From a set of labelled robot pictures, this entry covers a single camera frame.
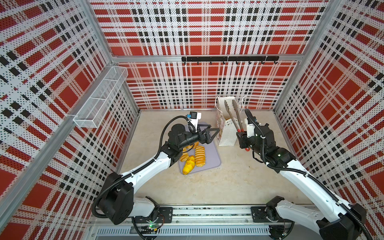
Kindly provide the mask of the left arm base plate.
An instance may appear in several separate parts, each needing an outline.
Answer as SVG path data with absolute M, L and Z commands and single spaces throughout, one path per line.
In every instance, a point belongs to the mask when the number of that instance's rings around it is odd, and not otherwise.
M 171 223 L 173 210 L 172 207 L 155 207 L 148 217 L 137 216 L 134 220 L 137 224 Z

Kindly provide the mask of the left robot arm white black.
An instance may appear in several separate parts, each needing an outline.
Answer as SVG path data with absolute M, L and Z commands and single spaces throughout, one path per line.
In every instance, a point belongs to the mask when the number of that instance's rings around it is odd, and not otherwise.
M 199 119 L 197 112 L 174 117 L 163 128 L 158 151 L 152 158 L 128 172 L 108 175 L 91 206 L 92 215 L 109 219 L 114 225 L 138 217 L 155 222 L 160 216 L 160 205 L 150 197 L 137 198 L 135 194 L 151 178 L 179 161 L 185 147 L 214 140 L 220 130 L 200 125 Z

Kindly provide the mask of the lavender plastic tray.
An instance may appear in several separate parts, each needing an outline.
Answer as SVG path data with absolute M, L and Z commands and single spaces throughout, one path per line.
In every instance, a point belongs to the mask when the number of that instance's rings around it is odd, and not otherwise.
M 220 159 L 218 150 L 217 150 L 214 143 L 210 143 L 210 144 L 200 144 L 199 143 L 199 145 L 205 147 L 206 164 L 203 167 L 196 167 L 195 166 L 195 168 L 188 175 L 202 172 L 202 171 L 211 170 L 211 169 L 216 169 L 221 165 L 221 159 Z M 186 153 L 188 153 L 189 156 L 195 156 L 195 149 L 190 150 Z M 182 173 L 184 165 L 185 165 L 185 162 L 181 162 L 181 161 L 178 162 L 179 170 L 180 170 L 180 173 L 182 175 L 184 175 Z

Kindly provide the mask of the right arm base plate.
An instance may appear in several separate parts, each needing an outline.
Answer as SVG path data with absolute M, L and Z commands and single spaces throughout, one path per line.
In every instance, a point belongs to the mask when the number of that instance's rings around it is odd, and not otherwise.
M 254 223 L 289 223 L 293 221 L 278 216 L 275 210 L 267 206 L 251 207 L 251 215 Z

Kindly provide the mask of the metal tongs red handle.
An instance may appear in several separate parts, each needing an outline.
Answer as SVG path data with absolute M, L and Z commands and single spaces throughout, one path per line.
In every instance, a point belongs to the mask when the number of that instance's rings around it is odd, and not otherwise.
M 242 121 L 240 118 L 240 111 L 239 111 L 238 103 L 236 102 L 235 99 L 232 99 L 231 103 L 232 103 L 232 107 L 230 107 L 230 101 L 229 100 L 224 101 L 226 111 L 227 111 L 228 115 L 230 116 L 237 132 L 238 133 L 244 133 L 245 130 L 243 128 L 243 124 L 242 124 Z

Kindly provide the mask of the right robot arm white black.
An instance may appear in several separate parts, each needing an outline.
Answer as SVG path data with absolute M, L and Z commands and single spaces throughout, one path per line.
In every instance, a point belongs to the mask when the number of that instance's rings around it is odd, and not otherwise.
M 276 196 L 266 204 L 265 218 L 277 223 L 288 220 L 300 224 L 324 240 L 355 240 L 360 235 L 371 240 L 366 227 L 367 211 L 360 204 L 351 204 L 341 198 L 307 171 L 296 157 L 278 147 L 274 132 L 268 124 L 261 125 L 246 109 L 247 129 L 237 132 L 240 148 L 259 155 L 259 163 L 294 184 L 317 207 L 311 210 Z

